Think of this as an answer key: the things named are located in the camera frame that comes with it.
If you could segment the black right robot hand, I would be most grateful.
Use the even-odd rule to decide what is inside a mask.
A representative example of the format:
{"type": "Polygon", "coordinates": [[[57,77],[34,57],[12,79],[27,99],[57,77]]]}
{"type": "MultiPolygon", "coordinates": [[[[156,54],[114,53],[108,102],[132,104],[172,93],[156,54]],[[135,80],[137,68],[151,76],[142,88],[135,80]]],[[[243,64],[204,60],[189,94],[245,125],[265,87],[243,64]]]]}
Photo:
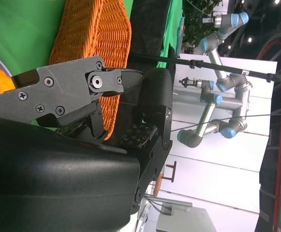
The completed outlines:
{"type": "Polygon", "coordinates": [[[172,147],[172,81],[106,68],[99,56],[36,68],[0,93],[0,232],[116,232],[137,212],[172,147]],[[102,96],[140,89],[104,145],[102,96]]]}

